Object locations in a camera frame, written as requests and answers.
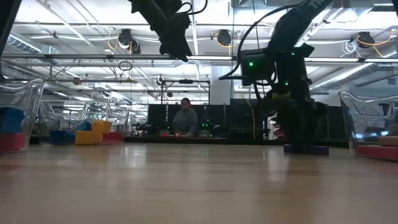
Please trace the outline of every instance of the man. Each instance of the man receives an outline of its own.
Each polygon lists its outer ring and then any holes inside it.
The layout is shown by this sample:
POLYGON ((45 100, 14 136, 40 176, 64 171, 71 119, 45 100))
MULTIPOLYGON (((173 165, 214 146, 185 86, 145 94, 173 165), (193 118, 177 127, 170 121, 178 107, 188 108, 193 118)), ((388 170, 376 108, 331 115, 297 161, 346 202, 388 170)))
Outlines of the man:
POLYGON ((181 100, 181 110, 175 115, 173 120, 173 129, 175 133, 182 136, 196 136, 198 131, 198 115, 191 107, 191 101, 188 98, 181 100))

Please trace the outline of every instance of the desk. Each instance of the desk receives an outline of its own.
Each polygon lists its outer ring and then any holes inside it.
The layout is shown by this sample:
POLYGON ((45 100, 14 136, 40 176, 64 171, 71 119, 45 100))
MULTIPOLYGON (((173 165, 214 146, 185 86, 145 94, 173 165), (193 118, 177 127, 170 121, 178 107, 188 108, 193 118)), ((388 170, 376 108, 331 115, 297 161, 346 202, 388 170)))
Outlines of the desk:
MULTIPOLYGON (((184 138, 184 137, 126 137, 125 142, 166 143, 166 144, 224 144, 252 146, 283 146, 286 141, 262 139, 227 139, 227 138, 184 138)), ((319 141, 317 146, 348 148, 348 141, 319 141)))

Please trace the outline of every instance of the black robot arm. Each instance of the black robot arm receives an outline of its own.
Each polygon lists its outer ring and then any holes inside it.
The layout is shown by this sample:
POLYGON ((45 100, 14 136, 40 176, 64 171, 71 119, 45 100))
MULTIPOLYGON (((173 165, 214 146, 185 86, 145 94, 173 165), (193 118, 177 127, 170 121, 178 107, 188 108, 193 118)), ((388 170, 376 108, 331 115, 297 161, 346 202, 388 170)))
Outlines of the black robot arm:
POLYGON ((183 6, 181 0, 128 0, 132 13, 139 12, 159 36, 160 53, 169 54, 184 62, 192 56, 185 39, 185 30, 191 20, 187 12, 177 13, 183 6))
POLYGON ((333 0, 307 0, 282 16, 268 44, 272 51, 291 49, 316 18, 333 0))

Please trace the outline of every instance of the red object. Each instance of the red object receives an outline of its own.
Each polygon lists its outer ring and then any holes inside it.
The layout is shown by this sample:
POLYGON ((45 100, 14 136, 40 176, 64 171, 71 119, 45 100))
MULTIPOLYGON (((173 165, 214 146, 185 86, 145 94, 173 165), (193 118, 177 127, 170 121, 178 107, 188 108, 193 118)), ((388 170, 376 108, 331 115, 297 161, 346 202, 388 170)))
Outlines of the red object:
POLYGON ((124 133, 103 134, 103 144, 119 144, 124 142, 124 133))
POLYGON ((0 134, 0 153, 20 152, 25 140, 25 134, 0 134))
POLYGON ((398 147, 356 146, 355 154, 357 156, 398 160, 398 147))

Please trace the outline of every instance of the black partition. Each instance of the black partition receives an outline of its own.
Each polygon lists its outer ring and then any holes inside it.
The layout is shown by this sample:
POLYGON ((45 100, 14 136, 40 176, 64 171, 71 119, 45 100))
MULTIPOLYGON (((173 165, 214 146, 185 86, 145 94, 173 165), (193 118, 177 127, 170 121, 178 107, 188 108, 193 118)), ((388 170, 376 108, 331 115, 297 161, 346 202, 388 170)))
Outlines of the black partition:
POLYGON ((149 105, 148 106, 148 124, 158 125, 166 120, 166 105, 149 105))
MULTIPOLYGON (((256 107, 256 100, 249 100, 254 110, 256 120, 256 138, 262 139, 269 131, 263 122, 267 116, 261 114, 256 107)), ((231 105, 192 105, 198 115, 198 127, 209 120, 217 128, 217 134, 223 138, 247 139, 253 138, 253 114, 250 105, 245 99, 231 100, 231 105)), ((181 105, 149 105, 148 124, 170 126, 175 115, 181 110, 181 105)), ((329 107, 328 114, 319 122, 316 140, 347 140, 343 112, 339 106, 329 107)))

